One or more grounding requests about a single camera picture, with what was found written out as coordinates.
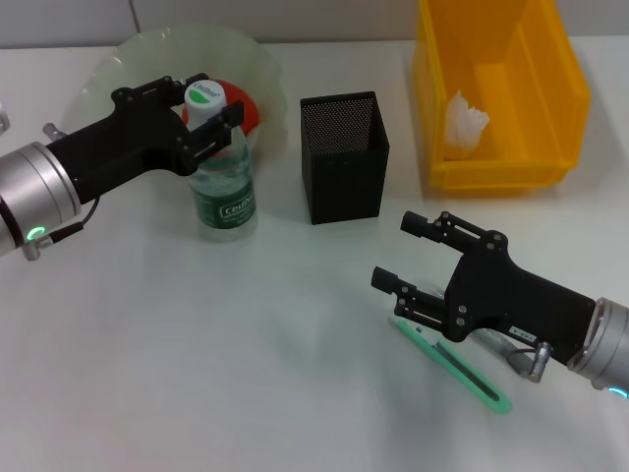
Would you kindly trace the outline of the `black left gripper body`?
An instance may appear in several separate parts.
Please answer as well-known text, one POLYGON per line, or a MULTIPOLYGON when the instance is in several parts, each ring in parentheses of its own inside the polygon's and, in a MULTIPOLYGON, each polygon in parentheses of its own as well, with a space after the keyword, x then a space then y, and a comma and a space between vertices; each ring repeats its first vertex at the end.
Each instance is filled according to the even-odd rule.
POLYGON ((118 88, 110 115, 47 146, 82 204, 148 171, 189 176, 197 169, 190 133, 173 110, 183 92, 174 80, 118 88))

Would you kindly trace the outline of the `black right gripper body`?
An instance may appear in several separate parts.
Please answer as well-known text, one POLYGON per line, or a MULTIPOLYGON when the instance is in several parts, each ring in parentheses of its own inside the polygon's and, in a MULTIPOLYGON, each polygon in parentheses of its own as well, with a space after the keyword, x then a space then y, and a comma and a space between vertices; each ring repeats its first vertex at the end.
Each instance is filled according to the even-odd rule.
POLYGON ((446 338, 460 342, 490 328, 532 347, 547 342, 561 364, 583 347, 593 299, 518 267, 507 238, 494 231, 476 238, 451 229, 442 243, 462 253, 444 294, 446 338))

